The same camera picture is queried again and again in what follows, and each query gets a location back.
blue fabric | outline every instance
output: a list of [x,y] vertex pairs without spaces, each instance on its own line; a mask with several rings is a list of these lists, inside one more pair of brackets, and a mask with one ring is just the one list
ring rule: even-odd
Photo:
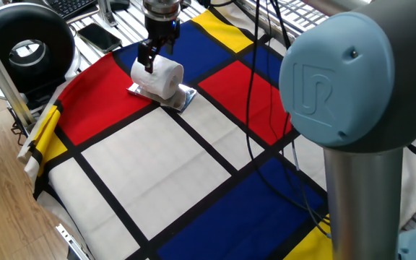
[[[131,69],[137,57],[137,44],[122,48],[117,51],[117,54],[120,60]],[[173,55],[167,54],[165,48],[162,48],[160,55],[182,64],[184,84],[188,84],[231,57],[227,51],[203,35],[189,22],[181,25],[181,36],[176,40]]]
[[[259,69],[264,75],[267,75],[267,55],[268,51],[263,47],[258,48],[256,54],[256,68]],[[244,59],[250,64],[253,63],[253,51],[246,54]],[[275,82],[279,83],[280,61],[276,56],[269,53],[269,77]]]
[[[260,171],[285,196],[297,201],[278,160],[271,159]],[[290,175],[299,191],[298,178]],[[306,186],[305,191],[312,208],[323,203],[312,189]],[[278,197],[253,173],[158,253],[164,260],[265,259],[308,217],[307,211]]]

metal pole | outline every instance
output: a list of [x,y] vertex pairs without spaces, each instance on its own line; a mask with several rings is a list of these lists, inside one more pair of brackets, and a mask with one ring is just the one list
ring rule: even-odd
[[333,259],[397,259],[402,149],[324,157]]
[[100,17],[104,20],[107,25],[111,27],[116,26],[117,23],[113,18],[112,8],[109,0],[99,0]]
[[30,124],[35,123],[35,119],[28,110],[27,105],[23,101],[20,93],[17,91],[14,83],[12,82],[11,77],[7,73],[7,70],[4,68],[0,60],[0,88],[4,93],[7,101],[11,104],[12,109],[19,117],[22,125],[27,128]]
[[358,7],[363,7],[371,0],[301,0],[320,12],[332,16],[340,12],[348,12]]

wooden floor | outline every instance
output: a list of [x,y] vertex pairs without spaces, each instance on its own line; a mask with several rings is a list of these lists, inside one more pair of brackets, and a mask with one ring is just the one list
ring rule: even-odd
[[14,120],[0,100],[0,259],[65,260],[67,244],[57,233],[59,221],[38,206],[32,184],[16,156]]

toilet paper roll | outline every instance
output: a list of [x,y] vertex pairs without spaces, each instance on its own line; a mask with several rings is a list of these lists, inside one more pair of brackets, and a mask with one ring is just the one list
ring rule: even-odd
[[184,68],[175,61],[156,55],[153,61],[153,73],[145,71],[144,65],[137,59],[131,68],[133,82],[144,90],[159,95],[162,99],[171,98],[184,76]]

keyboard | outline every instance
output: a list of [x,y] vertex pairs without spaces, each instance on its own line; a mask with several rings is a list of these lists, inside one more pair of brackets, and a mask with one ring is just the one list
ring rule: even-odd
[[70,20],[83,10],[96,5],[97,0],[47,0],[51,8],[64,20]]

